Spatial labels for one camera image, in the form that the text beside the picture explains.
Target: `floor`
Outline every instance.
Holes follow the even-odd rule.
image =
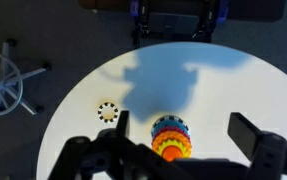
[[[1,43],[18,41],[21,72],[52,63],[53,70],[25,82],[24,97],[45,111],[31,116],[22,107],[0,117],[0,179],[35,177],[42,136],[66,94],[87,74],[132,49],[132,19],[126,13],[93,14],[77,1],[0,0]],[[157,42],[144,40],[143,45]],[[256,55],[287,74],[287,4],[275,23],[227,21],[213,43]]]

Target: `round white table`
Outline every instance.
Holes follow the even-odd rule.
[[[130,139],[151,147],[152,124],[163,115],[183,119],[192,157],[249,161],[227,134],[231,112],[287,139],[287,75],[267,62],[213,44],[169,43],[118,56],[86,76],[65,97],[44,135],[37,179],[47,179],[64,143],[73,136],[94,140],[116,126],[98,118],[114,103],[130,111]],[[105,173],[94,178],[107,178]]]

